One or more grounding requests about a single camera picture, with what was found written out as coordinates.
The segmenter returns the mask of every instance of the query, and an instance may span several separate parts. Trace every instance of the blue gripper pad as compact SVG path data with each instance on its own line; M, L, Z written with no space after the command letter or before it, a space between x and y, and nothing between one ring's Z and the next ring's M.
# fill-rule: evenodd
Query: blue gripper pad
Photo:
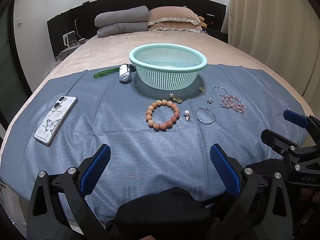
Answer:
M229 194L238 197L241 192L240 178L227 160L227 155L222 153L216 145L210 149L210 160L216 168L224 186Z
M308 128L309 122L308 119L300 114L297 114L290 110L285 110L283 112L283 118L289 122L294 123L295 125L298 125L301 128Z
M111 150L105 145L100 152L97 153L95 159L80 178L80 193L83 197L90 195L97 185L103 171L108 165L111 158Z

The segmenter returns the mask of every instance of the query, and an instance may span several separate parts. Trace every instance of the silver bangle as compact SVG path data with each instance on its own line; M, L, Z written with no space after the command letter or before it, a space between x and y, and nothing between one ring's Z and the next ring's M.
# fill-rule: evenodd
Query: silver bangle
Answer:
M226 92L225 95L228 94L228 92L227 92L223 87L214 87L214 88L212 89L212 92L215 93L217 96L221 96L221 97L222 97L222 96L224 96L224 95L217 94L217 93L214 91L215 88L222 88L222 89Z
M198 113L199 110L205 110L205 111L211 112L211 114L213 114L213 116L214 116L213 122L204 122L204 121L202 121L202 120L198 117L198 115L197 115L197 113ZM214 112L212 112L210 108L206 108L206 107L199 108L199 109L196 111L196 118L197 118L198 121L199 121L200 123L202 123L202 124L212 124L212 123L214 123L214 122L217 120Z

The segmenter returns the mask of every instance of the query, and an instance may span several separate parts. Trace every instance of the phone case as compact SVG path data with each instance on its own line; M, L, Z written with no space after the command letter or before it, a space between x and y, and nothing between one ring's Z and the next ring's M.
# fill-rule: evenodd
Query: phone case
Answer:
M60 126L77 103L78 98L62 96L53 105L36 130L34 138L46 146L50 146Z

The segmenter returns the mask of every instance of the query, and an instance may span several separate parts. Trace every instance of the door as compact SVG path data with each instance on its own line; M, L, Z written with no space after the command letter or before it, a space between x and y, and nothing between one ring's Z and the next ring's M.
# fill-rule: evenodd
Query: door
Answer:
M21 80L22 69L17 53L12 52L14 42L10 22L13 21L13 3L0 18L0 124L7 130L9 123L31 95Z

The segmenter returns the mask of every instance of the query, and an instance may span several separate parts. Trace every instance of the plastic basket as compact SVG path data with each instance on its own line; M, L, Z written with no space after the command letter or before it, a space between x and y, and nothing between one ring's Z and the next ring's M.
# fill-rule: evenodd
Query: plastic basket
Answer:
M129 59L145 84L161 90L186 88L207 66L206 57L199 51L167 43L136 47Z

